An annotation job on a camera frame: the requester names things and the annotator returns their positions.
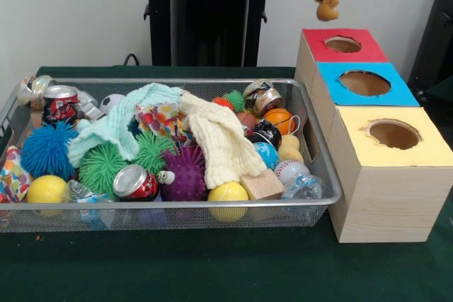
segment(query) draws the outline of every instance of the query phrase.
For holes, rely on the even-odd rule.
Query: white ball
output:
[[[110,110],[117,105],[125,95],[118,95],[117,93],[114,93],[112,95],[108,95],[104,99],[102,99],[100,105],[99,105],[99,110],[104,112],[106,115],[110,112]]]
[[[295,175],[310,174],[310,170],[298,161],[284,161],[277,165],[274,173],[283,185],[288,184]]]

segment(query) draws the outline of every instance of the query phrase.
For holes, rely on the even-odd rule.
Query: yellow box top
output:
[[[362,166],[453,166],[453,151],[423,108],[338,111]]]

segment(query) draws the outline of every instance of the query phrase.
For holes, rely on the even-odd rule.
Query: green tablecloth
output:
[[[231,72],[275,78],[294,69],[190,69]],[[0,234],[0,301],[453,301],[452,245],[450,201],[426,243],[341,245],[328,214],[313,228]]]

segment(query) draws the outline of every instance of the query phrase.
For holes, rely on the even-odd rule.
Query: wire mesh basket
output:
[[[232,90],[243,91],[253,79],[58,79],[98,101],[111,93],[127,94],[151,82],[179,86],[212,100]],[[296,135],[309,170],[325,183],[322,199],[244,202],[112,202],[63,204],[0,204],[0,232],[144,230],[189,228],[255,228],[314,226],[342,189],[305,87],[292,79],[273,80],[286,107],[305,122]],[[0,113],[0,166],[6,150],[21,145],[30,129],[30,110],[18,106],[16,91]],[[242,216],[222,222],[214,216]]]

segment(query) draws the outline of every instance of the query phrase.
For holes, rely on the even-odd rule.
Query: power cord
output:
[[[133,58],[134,62],[135,62],[135,65],[139,66],[140,65],[140,62],[139,62],[139,59],[137,58],[137,56],[133,53],[129,53],[125,59],[125,62],[123,63],[123,65],[127,65],[127,63],[129,63],[129,60]]]

